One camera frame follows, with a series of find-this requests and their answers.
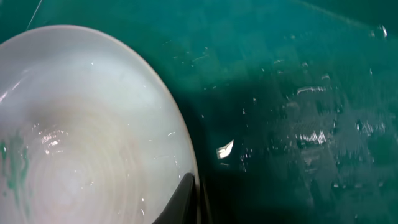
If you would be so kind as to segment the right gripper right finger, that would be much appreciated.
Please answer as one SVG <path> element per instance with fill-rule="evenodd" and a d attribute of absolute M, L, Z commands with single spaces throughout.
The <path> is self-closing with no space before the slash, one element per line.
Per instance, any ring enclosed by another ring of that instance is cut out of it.
<path fill-rule="evenodd" d="M 204 177 L 200 177 L 200 206 L 202 224 L 213 224 L 210 201 L 206 188 L 206 179 Z"/>

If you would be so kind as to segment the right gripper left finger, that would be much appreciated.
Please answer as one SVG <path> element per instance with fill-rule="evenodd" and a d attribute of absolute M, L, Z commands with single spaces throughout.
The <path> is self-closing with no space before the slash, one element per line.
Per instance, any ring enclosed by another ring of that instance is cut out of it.
<path fill-rule="evenodd" d="M 186 173 L 162 213 L 153 224 L 195 224 L 196 195 L 192 173 Z"/>

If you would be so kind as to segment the white plate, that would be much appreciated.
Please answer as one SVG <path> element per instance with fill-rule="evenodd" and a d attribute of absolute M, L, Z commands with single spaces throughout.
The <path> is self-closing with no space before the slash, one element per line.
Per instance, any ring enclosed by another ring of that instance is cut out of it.
<path fill-rule="evenodd" d="M 153 223 L 192 142 L 163 81 L 118 39 L 46 26 L 1 44 L 1 222 Z"/>

